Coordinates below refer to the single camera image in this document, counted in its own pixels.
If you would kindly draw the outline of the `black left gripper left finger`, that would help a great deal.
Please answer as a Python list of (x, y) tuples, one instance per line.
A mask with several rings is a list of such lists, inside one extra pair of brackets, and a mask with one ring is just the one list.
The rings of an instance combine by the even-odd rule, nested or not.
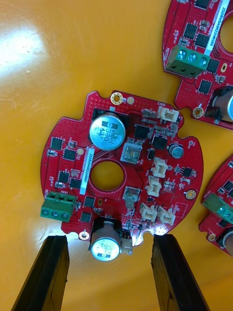
[(66, 236), (47, 237), (12, 307), (13, 311), (60, 311), (69, 269)]

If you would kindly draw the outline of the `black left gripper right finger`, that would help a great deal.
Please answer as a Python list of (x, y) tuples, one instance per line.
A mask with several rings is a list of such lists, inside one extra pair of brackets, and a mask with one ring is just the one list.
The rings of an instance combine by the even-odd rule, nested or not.
[(208, 311), (210, 309), (173, 235), (154, 235), (151, 266), (160, 310)]

